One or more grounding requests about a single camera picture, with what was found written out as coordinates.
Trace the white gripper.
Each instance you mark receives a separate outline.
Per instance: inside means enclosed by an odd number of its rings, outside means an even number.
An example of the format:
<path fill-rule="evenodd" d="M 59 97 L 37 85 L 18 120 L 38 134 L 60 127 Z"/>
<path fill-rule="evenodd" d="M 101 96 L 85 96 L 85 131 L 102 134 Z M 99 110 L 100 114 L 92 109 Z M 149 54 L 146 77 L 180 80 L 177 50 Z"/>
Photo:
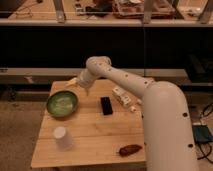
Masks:
<path fill-rule="evenodd" d="M 94 74 L 92 74 L 88 69 L 84 69 L 77 78 L 67 81 L 65 87 L 77 86 L 78 84 L 80 87 L 85 88 L 86 96 L 89 96 L 90 87 L 94 84 L 96 79 L 97 77 Z"/>

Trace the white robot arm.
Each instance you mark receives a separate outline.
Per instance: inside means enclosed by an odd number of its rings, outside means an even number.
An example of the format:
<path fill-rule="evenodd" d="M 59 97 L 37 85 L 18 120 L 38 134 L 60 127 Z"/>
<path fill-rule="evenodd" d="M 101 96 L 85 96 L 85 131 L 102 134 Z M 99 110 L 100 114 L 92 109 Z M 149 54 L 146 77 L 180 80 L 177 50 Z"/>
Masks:
<path fill-rule="evenodd" d="M 106 56 L 88 58 L 67 84 L 88 90 L 100 77 L 142 100 L 147 171 L 199 171 L 187 100 L 177 85 L 116 69 Z"/>

